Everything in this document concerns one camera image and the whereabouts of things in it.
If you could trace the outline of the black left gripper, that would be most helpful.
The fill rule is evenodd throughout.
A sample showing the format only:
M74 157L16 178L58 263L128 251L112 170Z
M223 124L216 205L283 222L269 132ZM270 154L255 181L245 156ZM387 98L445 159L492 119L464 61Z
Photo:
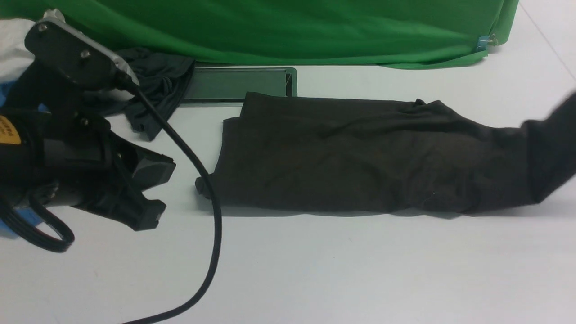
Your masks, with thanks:
M42 63L14 82L1 109L2 203L108 207L132 230L157 228L167 206L142 193L170 180L174 160L113 135L85 92Z

